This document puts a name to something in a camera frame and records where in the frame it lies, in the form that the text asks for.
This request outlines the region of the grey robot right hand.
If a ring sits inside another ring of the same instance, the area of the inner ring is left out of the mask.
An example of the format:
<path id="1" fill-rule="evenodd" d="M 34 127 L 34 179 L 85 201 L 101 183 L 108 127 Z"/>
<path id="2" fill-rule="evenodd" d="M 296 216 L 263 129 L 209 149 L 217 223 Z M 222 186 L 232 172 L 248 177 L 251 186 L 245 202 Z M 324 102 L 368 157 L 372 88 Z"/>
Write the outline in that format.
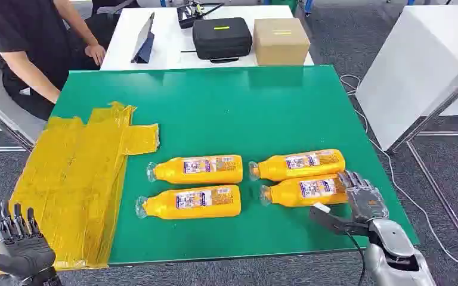
<path id="1" fill-rule="evenodd" d="M 316 203 L 310 208 L 310 219 L 338 235 L 369 237 L 371 232 L 377 231 L 375 222 L 387 220 L 389 216 L 380 191 L 357 172 L 339 172 L 338 179 L 345 187 L 351 217 L 331 214 L 327 206 Z"/>

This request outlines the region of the person's left hand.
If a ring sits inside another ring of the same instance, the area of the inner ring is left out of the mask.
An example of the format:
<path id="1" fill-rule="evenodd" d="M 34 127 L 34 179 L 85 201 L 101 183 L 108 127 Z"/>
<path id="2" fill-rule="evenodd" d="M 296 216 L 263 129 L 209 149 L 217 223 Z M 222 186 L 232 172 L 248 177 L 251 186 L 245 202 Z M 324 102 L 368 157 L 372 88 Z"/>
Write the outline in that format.
<path id="1" fill-rule="evenodd" d="M 85 47 L 85 54 L 92 58 L 96 65 L 101 66 L 106 56 L 106 50 L 99 44 L 87 45 Z"/>

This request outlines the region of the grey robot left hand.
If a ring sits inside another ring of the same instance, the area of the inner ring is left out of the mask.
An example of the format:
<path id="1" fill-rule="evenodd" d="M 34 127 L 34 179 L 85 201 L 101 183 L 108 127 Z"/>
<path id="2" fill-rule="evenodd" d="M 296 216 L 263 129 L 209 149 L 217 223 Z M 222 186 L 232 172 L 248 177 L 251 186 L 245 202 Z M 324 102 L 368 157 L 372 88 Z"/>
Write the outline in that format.
<path id="1" fill-rule="evenodd" d="M 9 201 L 0 202 L 0 271 L 21 285 L 61 285 L 54 268 L 55 252 L 40 231 L 34 209 L 23 217 L 21 204 L 9 212 Z"/>

